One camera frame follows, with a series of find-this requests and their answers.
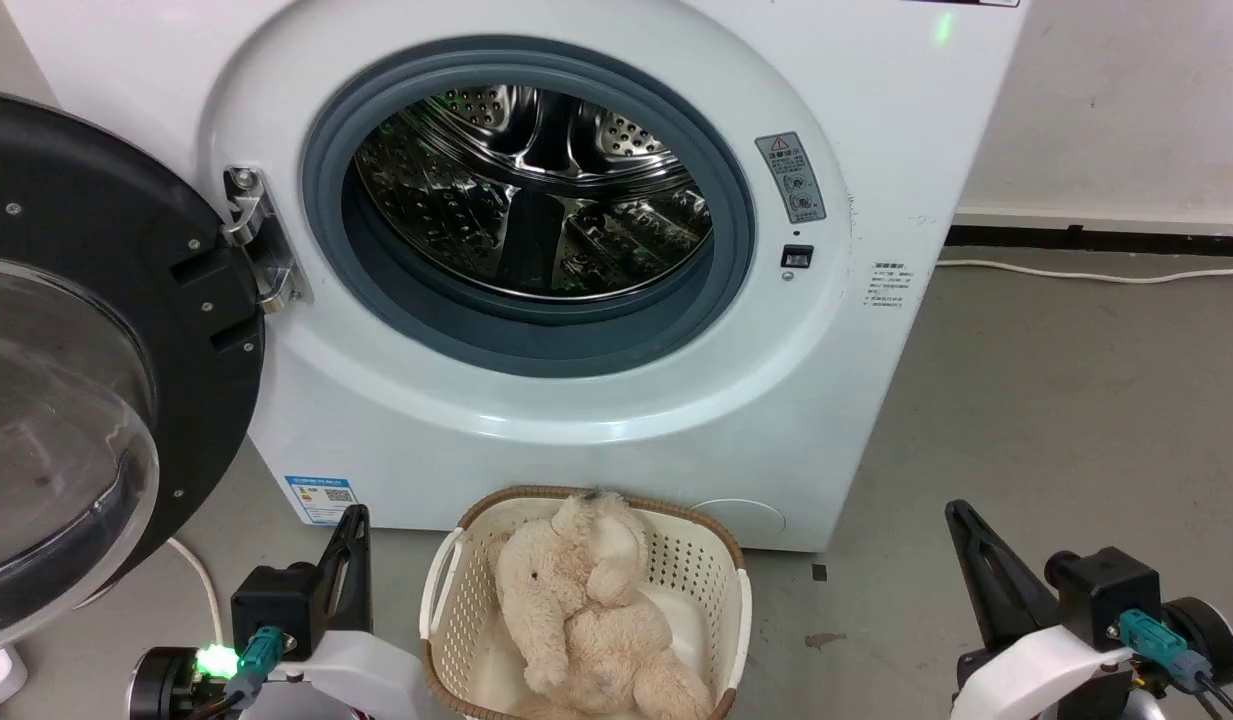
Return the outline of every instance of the door glass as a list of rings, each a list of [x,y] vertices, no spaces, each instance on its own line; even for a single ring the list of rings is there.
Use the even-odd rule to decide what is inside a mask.
[[[453,88],[392,115],[355,162],[411,250],[525,300],[642,290],[711,237],[671,147],[640,120],[561,92]]]
[[[0,644],[85,600],[141,539],[149,387],[99,305],[0,263]]]

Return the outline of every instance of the warning label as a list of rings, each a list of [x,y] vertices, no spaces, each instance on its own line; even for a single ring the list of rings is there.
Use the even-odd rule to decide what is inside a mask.
[[[305,509],[309,523],[316,525],[340,523],[346,507],[358,502],[354,498],[350,480],[305,478],[300,475],[287,475],[287,485],[292,488],[292,497]]]
[[[909,288],[914,285],[914,274],[904,263],[875,263],[869,272],[869,284],[864,291],[864,305],[868,307],[904,307]]]
[[[798,133],[782,132],[757,138],[755,145],[767,160],[767,169],[776,180],[776,190],[785,201],[789,222],[811,223],[813,219],[825,219],[825,202],[821,200],[821,187],[816,184],[816,173],[803,152]]]

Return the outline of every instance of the gray floor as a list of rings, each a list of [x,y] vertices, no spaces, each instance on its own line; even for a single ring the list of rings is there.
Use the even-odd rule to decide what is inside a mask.
[[[972,254],[1096,272],[1233,265]],[[956,497],[1036,568],[1062,547],[1118,544],[1160,571],[1164,597],[1200,595],[1233,621],[1233,277],[1133,287],[940,270],[827,552],[750,557],[756,634],[732,718],[947,718],[954,660],[978,641],[941,515]],[[245,448],[181,538],[228,595],[258,562],[314,558],[327,530],[296,522]],[[374,536],[377,630],[404,648],[438,541]],[[829,582],[813,582],[813,562]],[[21,644],[31,681],[2,715],[121,718],[141,652],[208,636],[192,571],[164,549]],[[1202,716],[1180,698],[1169,710]]]

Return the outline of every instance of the white wall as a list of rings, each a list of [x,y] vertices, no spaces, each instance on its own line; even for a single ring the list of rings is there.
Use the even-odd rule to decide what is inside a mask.
[[[1233,233],[1233,0],[1033,0],[962,205]]]

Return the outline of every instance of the laundry basket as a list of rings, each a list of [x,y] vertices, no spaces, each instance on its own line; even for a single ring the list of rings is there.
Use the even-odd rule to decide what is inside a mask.
[[[587,491],[519,487],[485,497],[434,555],[420,598],[420,661],[434,697],[466,718],[514,720],[508,713],[529,693],[525,661],[497,607],[488,546],[528,520],[551,518],[578,492]],[[699,512],[636,497],[625,501],[649,528],[649,575],[640,589],[665,612],[674,651],[715,698],[709,719],[725,718],[748,652],[752,602],[740,546]]]

